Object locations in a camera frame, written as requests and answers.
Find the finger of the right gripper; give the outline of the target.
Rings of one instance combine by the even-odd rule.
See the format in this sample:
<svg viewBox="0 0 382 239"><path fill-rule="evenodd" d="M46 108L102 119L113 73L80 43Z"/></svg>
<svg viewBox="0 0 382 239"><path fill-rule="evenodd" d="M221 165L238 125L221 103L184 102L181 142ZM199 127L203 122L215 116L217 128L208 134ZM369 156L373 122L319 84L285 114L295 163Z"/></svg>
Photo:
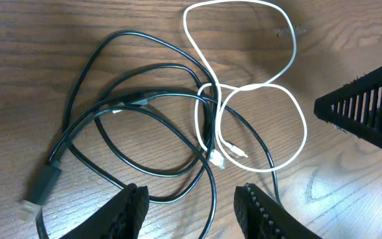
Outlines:
<svg viewBox="0 0 382 239"><path fill-rule="evenodd" d="M316 99L314 115L382 149L382 66Z"/></svg>

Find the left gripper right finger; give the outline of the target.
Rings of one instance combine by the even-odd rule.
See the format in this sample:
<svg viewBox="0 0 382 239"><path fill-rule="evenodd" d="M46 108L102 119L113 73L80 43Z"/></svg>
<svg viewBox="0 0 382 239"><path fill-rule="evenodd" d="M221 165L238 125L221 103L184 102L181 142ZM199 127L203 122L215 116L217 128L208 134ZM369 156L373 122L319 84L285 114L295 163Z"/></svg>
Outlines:
<svg viewBox="0 0 382 239"><path fill-rule="evenodd" d="M253 183L235 188L233 206L245 239L321 239Z"/></svg>

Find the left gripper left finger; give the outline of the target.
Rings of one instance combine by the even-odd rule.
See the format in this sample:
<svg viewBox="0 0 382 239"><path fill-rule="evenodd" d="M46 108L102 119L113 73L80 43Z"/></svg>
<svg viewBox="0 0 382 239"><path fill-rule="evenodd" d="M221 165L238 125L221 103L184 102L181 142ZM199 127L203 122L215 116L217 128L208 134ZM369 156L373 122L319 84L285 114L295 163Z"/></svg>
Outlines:
<svg viewBox="0 0 382 239"><path fill-rule="evenodd" d="M132 183L62 239L137 239L148 210L148 187Z"/></svg>

